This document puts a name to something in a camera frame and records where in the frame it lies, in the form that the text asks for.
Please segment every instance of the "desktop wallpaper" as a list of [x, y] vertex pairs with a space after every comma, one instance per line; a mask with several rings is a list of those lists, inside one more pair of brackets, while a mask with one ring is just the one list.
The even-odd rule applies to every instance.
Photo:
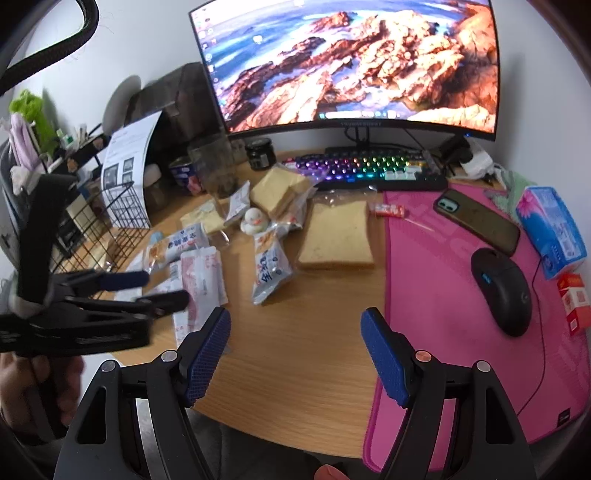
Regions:
[[495, 130], [488, 0], [214, 0], [191, 19], [230, 132], [325, 118]]

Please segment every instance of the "backlit keyboard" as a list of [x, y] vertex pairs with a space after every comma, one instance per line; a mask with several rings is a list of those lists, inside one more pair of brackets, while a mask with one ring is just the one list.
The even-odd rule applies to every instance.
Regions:
[[350, 190], [369, 186], [378, 191], [441, 191], [447, 179], [428, 152], [402, 149], [348, 150], [288, 160], [299, 170], [318, 171], [326, 179], [319, 190]]

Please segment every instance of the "black wire mesh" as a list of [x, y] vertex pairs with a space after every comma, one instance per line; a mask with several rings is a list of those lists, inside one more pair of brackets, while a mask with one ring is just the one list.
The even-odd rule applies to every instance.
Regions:
[[123, 266], [150, 231], [133, 185], [117, 185], [91, 197], [77, 212], [69, 209], [54, 245], [52, 273], [95, 268], [115, 272]]

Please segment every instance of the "rubber duck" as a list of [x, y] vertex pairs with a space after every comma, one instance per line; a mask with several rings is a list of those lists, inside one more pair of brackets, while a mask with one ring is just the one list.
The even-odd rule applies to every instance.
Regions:
[[267, 219], [267, 216], [258, 208], [248, 209], [240, 224], [240, 230], [250, 236], [264, 232], [268, 227], [269, 220]]

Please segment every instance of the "phone case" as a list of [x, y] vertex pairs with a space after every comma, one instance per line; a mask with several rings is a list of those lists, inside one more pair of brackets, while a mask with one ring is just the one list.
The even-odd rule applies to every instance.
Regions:
[[[438, 203], [444, 198], [456, 202], [458, 209], [452, 213], [441, 208]], [[433, 208], [505, 255], [511, 257], [515, 253], [521, 235], [519, 227], [462, 192], [446, 190], [435, 200]]]

